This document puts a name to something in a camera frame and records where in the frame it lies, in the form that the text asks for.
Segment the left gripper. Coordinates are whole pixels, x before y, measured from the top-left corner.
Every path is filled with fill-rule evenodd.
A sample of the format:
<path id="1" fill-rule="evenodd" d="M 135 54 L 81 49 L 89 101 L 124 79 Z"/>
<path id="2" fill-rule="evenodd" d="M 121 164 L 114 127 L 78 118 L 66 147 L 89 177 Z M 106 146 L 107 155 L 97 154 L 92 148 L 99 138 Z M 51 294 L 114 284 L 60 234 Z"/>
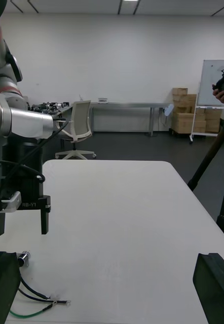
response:
<path id="1" fill-rule="evenodd" d="M 5 213 L 15 211 L 39 210 L 41 212 L 41 233 L 46 235 L 49 231 L 49 213 L 51 211 L 50 196 L 43 196 L 35 200 L 22 201 L 21 196 L 14 195 L 11 199 L 2 199 L 0 213 L 0 236 L 5 232 Z"/>

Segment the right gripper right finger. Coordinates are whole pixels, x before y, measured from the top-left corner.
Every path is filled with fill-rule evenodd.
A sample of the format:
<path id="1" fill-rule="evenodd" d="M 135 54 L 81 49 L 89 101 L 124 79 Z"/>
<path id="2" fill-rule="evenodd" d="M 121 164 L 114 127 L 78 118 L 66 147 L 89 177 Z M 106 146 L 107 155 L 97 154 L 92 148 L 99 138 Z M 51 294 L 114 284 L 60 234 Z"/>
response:
<path id="1" fill-rule="evenodd" d="M 218 253 L 199 254 L 193 284 L 208 323 L 224 323 L 224 259 Z"/>

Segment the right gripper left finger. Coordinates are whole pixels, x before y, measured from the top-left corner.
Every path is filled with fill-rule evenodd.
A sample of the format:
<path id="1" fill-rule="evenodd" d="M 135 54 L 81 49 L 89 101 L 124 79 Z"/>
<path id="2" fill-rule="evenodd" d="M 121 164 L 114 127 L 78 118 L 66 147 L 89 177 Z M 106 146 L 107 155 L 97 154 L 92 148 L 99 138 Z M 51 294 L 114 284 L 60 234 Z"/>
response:
<path id="1" fill-rule="evenodd" d="M 0 252 L 0 323 L 5 323 L 20 286 L 16 253 Z"/>

